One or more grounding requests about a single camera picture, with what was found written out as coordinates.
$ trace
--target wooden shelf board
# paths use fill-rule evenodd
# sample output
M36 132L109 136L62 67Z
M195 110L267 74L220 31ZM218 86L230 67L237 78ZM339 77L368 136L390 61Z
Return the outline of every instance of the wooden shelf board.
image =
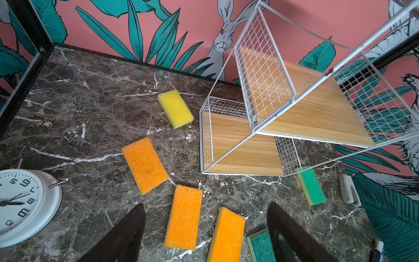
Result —
M283 103L292 95L290 90L287 93L289 86L283 81L285 74L280 75L277 70L278 59L245 47L239 47L239 52L239 57L246 57L243 67L250 87L249 98L254 111L258 112L258 119L263 119L280 107L280 101ZM290 62L285 62L285 66L298 95L323 75ZM333 78L326 79L260 133L366 148L375 145Z
M219 159L251 133L247 119L215 113L211 113L211 130L214 160ZM206 135L209 135L209 131L203 132L203 136ZM266 135L254 135L207 172L284 175L275 139Z

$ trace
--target green scouring pad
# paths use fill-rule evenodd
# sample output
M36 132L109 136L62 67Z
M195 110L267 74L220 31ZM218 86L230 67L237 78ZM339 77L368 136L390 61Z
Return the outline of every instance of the green scouring pad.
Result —
M268 229L247 237L253 262L276 262Z
M323 191L321 190L320 184L317 180L316 174L313 169L309 169L301 172L301 170L307 167L298 169L299 173L297 174L298 180L300 181L301 187L303 188L305 198L309 205L317 205L325 203L327 201L324 196Z

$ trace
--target sponge scrubber layer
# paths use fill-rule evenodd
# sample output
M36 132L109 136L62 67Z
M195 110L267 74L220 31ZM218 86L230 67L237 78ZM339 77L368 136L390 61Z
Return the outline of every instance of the sponge scrubber layer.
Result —
M194 120L194 116L177 90L161 93L157 99L174 129Z
M309 205L317 205L327 201L313 169L299 172L297 176Z
M239 262L246 219L221 207L207 262Z
M176 185L164 245L195 250L202 190Z
M277 262L268 229L247 237L253 262Z
M148 137L122 148L141 194L166 181L169 176Z

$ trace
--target dark marble surface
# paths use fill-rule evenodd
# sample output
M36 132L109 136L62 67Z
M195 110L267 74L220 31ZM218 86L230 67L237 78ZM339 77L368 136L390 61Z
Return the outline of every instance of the dark marble surface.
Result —
M308 206L296 176L208 176L199 172L199 109L212 83L184 75L56 48L0 141L0 168L24 157L62 186L52 221L23 243L0 249L0 260L75 261L137 203L147 211L139 261L205 261L220 206L246 217L245 234L266 227L271 201L280 204L339 261L367 261L376 237L365 211L341 199L339 164L316 168L327 203ZM178 89L195 120L174 130L158 101ZM238 99L221 86L215 96ZM150 137L171 181L142 196L121 148ZM335 157L329 144L297 141L303 166ZM163 246L173 184L204 190L197 249ZM241 261L251 261L243 238Z

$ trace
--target white stapler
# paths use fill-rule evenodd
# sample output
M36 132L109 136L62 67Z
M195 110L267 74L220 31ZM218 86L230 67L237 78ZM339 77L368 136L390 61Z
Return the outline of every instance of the white stapler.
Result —
M339 175L339 185L341 188L342 198L345 203L351 204L357 208L361 206L361 201L355 189L354 182L351 176L346 174Z

